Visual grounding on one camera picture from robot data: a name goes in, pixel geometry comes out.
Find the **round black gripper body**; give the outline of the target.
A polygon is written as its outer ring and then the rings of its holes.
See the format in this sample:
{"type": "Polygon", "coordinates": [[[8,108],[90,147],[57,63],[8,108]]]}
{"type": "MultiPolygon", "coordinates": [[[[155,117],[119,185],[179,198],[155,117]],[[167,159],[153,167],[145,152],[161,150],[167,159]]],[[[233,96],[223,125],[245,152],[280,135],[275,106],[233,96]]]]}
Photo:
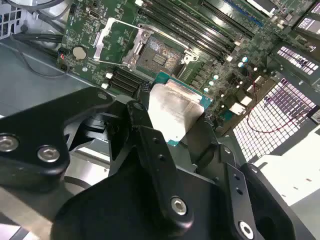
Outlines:
{"type": "MultiPolygon", "coordinates": [[[[261,240],[298,240],[299,218],[262,172],[250,164],[239,170],[261,240]]],[[[157,172],[161,190],[136,163],[71,198],[54,220],[54,239],[235,240],[223,230],[213,180],[180,169],[157,172]]]]}

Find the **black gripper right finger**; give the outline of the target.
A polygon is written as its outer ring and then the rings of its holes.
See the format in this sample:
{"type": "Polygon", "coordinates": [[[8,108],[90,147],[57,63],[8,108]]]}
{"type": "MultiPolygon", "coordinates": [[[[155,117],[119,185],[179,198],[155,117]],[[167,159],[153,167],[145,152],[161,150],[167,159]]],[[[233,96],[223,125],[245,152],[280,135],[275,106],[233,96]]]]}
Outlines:
{"type": "Polygon", "coordinates": [[[186,134],[196,173],[218,187],[219,218],[222,228],[235,240],[260,240],[244,174],[238,169],[233,152],[220,143],[212,125],[200,116],[186,134]]]}

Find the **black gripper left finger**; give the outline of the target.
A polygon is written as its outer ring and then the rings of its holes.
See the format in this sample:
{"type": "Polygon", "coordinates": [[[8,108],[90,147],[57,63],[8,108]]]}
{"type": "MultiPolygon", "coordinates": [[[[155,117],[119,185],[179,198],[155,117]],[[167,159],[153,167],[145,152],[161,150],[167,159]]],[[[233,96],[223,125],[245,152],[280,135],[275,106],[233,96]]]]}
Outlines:
{"type": "Polygon", "coordinates": [[[97,115],[106,126],[111,164],[117,167],[112,176],[139,164],[162,190],[165,182],[157,170],[170,175],[177,168],[146,108],[134,100],[115,101],[95,87],[1,119],[1,136],[13,138],[13,146],[0,152],[1,185],[39,193],[57,188],[70,165],[70,152],[91,140],[85,131],[92,128],[89,119],[97,115]]]}

